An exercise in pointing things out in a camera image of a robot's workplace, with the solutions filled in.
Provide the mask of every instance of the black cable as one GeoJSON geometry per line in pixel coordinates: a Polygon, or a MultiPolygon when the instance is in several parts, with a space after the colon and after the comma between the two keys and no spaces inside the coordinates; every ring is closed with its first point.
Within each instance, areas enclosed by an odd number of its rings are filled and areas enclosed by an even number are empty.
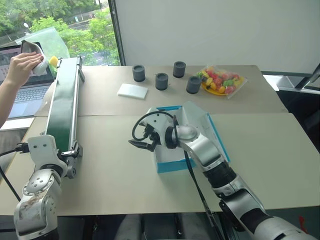
{"type": "Polygon", "coordinates": [[[135,132],[136,132],[136,128],[138,127],[139,123],[145,119],[146,117],[150,116],[150,115],[153,115],[153,114],[165,114],[167,116],[169,116],[170,118],[174,118],[170,113],[167,113],[165,111],[151,111],[151,112],[148,112],[147,114],[143,115],[142,117],[139,118],[138,121],[136,121],[135,125],[133,126],[132,128],[132,137],[134,140],[136,141],[143,141],[145,140],[148,136],[144,136],[142,138],[137,138],[136,135],[135,135],[135,132]]]}
{"type": "MultiPolygon", "coordinates": [[[[3,153],[0,154],[0,157],[1,157],[1,156],[4,156],[4,155],[7,155],[7,154],[10,154],[10,153],[13,153],[13,152],[16,152],[16,149],[3,152],[3,153]]],[[[11,185],[9,179],[7,178],[6,174],[4,173],[4,171],[2,170],[1,167],[0,167],[0,175],[3,177],[3,179],[4,179],[5,182],[6,182],[6,184],[8,184],[10,190],[12,191],[12,193],[14,194],[14,196],[16,197],[16,199],[20,202],[21,198],[20,198],[19,195],[17,194],[17,192],[16,192],[16,190],[14,189],[14,187],[11,185]]]]}
{"type": "MultiPolygon", "coordinates": [[[[177,121],[177,117],[176,115],[173,116],[173,129],[174,129],[174,135],[175,135],[175,141],[178,142],[178,133],[177,133],[177,125],[178,125],[178,121],[177,121]]],[[[191,166],[191,163],[190,163],[190,159],[189,159],[189,156],[188,156],[188,153],[186,151],[184,151],[184,157],[185,157],[185,162],[186,162],[186,166],[188,167],[188,170],[189,170],[189,173],[193,179],[193,182],[196,186],[196,189],[199,193],[199,196],[201,198],[201,201],[202,201],[202,204],[204,206],[204,210],[205,210],[205,213],[206,213],[206,216],[208,217],[208,220],[210,222],[210,225],[211,227],[215,230],[215,233],[218,237],[218,239],[220,240],[224,240],[224,237],[222,236],[221,232],[220,232],[220,229],[218,227],[218,224],[214,218],[214,216],[212,215],[212,212],[207,204],[207,201],[205,199],[205,196],[203,195],[199,185],[198,185],[198,182],[197,182],[197,179],[196,179],[196,176],[195,176],[195,173],[192,169],[192,166],[191,166]]]]}

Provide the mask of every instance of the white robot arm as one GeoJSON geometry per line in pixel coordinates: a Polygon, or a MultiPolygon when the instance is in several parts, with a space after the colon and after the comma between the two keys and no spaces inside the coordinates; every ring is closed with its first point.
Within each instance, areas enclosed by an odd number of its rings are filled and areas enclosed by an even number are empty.
{"type": "Polygon", "coordinates": [[[254,240],[315,240],[311,235],[282,218],[270,216],[244,180],[228,165],[214,143],[191,125],[174,124],[173,116],[151,108],[132,130],[131,144],[154,151],[156,145],[176,147],[188,152],[221,199],[219,206],[237,231],[246,231],[254,240]],[[138,125],[145,126],[142,138],[136,138],[138,125]],[[152,144],[142,142],[149,138],[152,144]]]}

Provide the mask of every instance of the white card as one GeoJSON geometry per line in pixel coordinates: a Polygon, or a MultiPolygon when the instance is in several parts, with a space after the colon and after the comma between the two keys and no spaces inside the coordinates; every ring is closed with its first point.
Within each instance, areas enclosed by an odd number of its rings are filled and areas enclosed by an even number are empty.
{"type": "Polygon", "coordinates": [[[148,88],[127,83],[122,83],[118,91],[118,96],[125,96],[136,99],[145,99],[148,88]]]}

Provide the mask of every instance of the table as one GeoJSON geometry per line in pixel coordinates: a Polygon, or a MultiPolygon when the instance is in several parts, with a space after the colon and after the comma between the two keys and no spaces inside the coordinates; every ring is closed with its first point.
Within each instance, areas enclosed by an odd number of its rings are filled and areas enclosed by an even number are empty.
{"type": "MultiPolygon", "coordinates": [[[[248,78],[249,82],[231,99],[212,95],[203,89],[197,94],[186,92],[190,76],[197,73],[203,66],[187,66],[182,78],[173,77],[172,66],[146,66],[146,80],[135,82],[131,66],[84,66],[85,83],[79,88],[78,115],[126,115],[140,116],[150,107],[182,105],[193,101],[212,114],[236,113],[287,113],[288,110],[278,98],[255,65],[221,66],[248,78]],[[155,88],[155,74],[167,73],[168,88],[159,91],[155,88]],[[148,88],[145,100],[117,96],[122,83],[134,84],[148,88]]],[[[52,90],[45,96],[44,105],[36,114],[48,116],[52,90]]]]}
{"type": "MultiPolygon", "coordinates": [[[[157,174],[153,154],[127,141],[140,117],[80,116],[78,140],[84,153],[76,179],[64,178],[58,215],[203,212],[187,170],[157,174]]],[[[211,115],[230,156],[232,168],[248,183],[266,209],[320,203],[319,153],[290,113],[211,115]]],[[[25,140],[42,132],[46,117],[36,117],[25,140]]],[[[7,171],[20,193],[34,164],[17,154],[7,171]]],[[[219,199],[198,168],[198,183],[212,211],[219,199]]],[[[0,184],[1,215],[13,215],[17,200],[0,184]]]]}

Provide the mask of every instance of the black cylinder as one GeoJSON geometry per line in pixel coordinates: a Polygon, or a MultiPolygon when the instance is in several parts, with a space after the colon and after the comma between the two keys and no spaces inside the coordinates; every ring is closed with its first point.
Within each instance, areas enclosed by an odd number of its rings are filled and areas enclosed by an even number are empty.
{"type": "Polygon", "coordinates": [[[197,92],[199,92],[200,85],[201,79],[197,76],[191,76],[188,80],[186,91],[190,94],[196,94],[197,92]]]}
{"type": "Polygon", "coordinates": [[[132,67],[133,79],[136,82],[142,82],[146,79],[145,67],[142,65],[134,65],[132,67]]]}
{"type": "Polygon", "coordinates": [[[168,87],[168,75],[166,73],[158,73],[155,75],[155,88],[158,90],[166,90],[168,87]]]}
{"type": "Polygon", "coordinates": [[[237,176],[226,161],[223,161],[209,171],[204,171],[203,174],[208,178],[209,183],[214,189],[227,185],[237,176]]]}
{"type": "Polygon", "coordinates": [[[182,78],[185,75],[186,64],[183,61],[176,61],[173,65],[173,76],[182,78]]]}

